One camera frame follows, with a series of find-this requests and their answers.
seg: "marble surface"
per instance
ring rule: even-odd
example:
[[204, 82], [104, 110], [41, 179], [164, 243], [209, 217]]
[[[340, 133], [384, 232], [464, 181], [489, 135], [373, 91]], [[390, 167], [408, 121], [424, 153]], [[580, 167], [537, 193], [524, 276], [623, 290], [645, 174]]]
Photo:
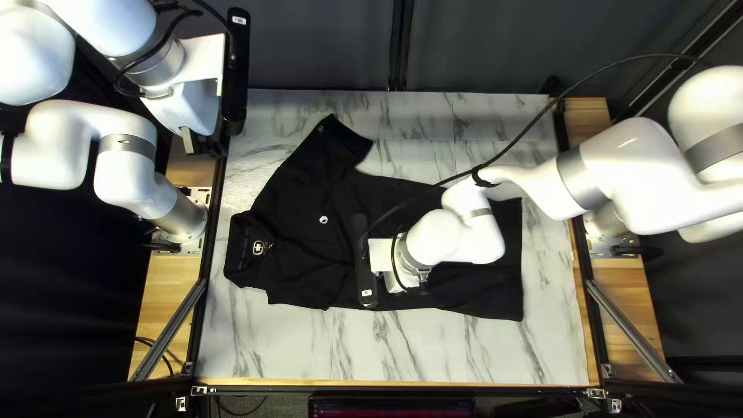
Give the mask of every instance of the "marble surface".
[[[247, 210], [276, 168], [328, 113], [375, 141], [358, 170], [435, 183], [501, 150], [544, 96], [251, 90], [230, 145], [199, 376], [587, 385], [583, 325], [566, 222], [524, 200], [525, 319], [438, 309], [368, 312], [268, 305], [265, 292], [224, 278], [229, 219]], [[547, 114], [498, 164], [532, 167], [557, 153]], [[494, 198], [523, 196], [517, 187]]]

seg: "black shirt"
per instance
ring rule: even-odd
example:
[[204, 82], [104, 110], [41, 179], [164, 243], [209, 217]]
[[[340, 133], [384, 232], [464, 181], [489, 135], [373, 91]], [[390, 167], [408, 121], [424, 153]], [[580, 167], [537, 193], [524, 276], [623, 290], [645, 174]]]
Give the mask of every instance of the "black shirt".
[[[271, 176], [246, 212], [233, 216], [224, 276], [240, 287], [264, 289], [268, 303], [308, 308], [364, 309], [357, 301], [350, 218], [369, 221], [430, 185], [370, 176], [359, 164], [372, 142], [333, 115]], [[444, 188], [383, 220], [369, 236], [391, 238], [441, 207]], [[506, 243], [505, 255], [487, 265], [441, 263], [422, 289], [389, 294], [379, 278], [373, 310], [439, 308], [483, 318], [523, 319], [521, 201], [490, 202]]]

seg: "white logo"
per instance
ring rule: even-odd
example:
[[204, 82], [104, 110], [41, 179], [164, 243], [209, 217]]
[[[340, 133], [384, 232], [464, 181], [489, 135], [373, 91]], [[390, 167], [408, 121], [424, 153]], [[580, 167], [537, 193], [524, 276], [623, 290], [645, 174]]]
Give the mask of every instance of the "white logo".
[[266, 243], [263, 241], [255, 241], [253, 243], [253, 254], [254, 255], [261, 255], [263, 254], [263, 249], [266, 247]]

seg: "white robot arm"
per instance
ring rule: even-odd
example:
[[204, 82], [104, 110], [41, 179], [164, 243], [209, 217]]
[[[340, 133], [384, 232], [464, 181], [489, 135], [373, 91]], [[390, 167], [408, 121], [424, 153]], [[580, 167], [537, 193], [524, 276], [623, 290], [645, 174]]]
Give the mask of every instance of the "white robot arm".
[[[11, 147], [3, 142], [13, 141]], [[82, 184], [91, 141], [98, 141], [94, 189], [111, 205], [126, 208], [169, 233], [177, 243], [204, 231], [206, 208], [196, 205], [155, 172], [157, 132], [139, 115], [78, 103], [49, 100], [31, 109], [16, 138], [0, 135], [0, 160], [10, 162], [3, 183], [70, 190]]]
[[[601, 208], [596, 214], [636, 234], [679, 230], [689, 242], [704, 242], [743, 229], [741, 109], [743, 67], [711, 68], [672, 101], [678, 146], [656, 122], [632, 118], [537, 167], [498, 165], [478, 174], [493, 184], [513, 182], [555, 220]], [[419, 286], [444, 261], [491, 263], [503, 255], [485, 192], [467, 177], [444, 192], [443, 209], [398, 237], [395, 269], [405, 287]], [[371, 268], [385, 272], [388, 291], [402, 292], [390, 271], [391, 245], [370, 240]]]
[[[0, 102], [49, 98], [67, 85], [74, 37], [82, 36], [117, 68], [152, 50], [163, 37], [147, 0], [0, 0]], [[171, 36], [126, 76], [150, 112], [177, 135], [214, 133], [221, 96], [224, 34]]]

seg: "black curtain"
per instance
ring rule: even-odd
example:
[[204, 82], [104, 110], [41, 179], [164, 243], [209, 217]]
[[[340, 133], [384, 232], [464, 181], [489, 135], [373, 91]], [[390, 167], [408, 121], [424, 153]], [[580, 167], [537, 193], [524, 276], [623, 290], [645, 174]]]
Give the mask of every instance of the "black curtain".
[[[79, 51], [54, 98], [149, 116]], [[0, 105], [0, 131], [21, 132], [31, 107]], [[158, 128], [163, 168], [169, 136]], [[75, 190], [0, 184], [0, 387], [14, 393], [128, 377], [150, 255], [136, 245], [149, 225], [96, 197], [96, 155], [93, 144]]]

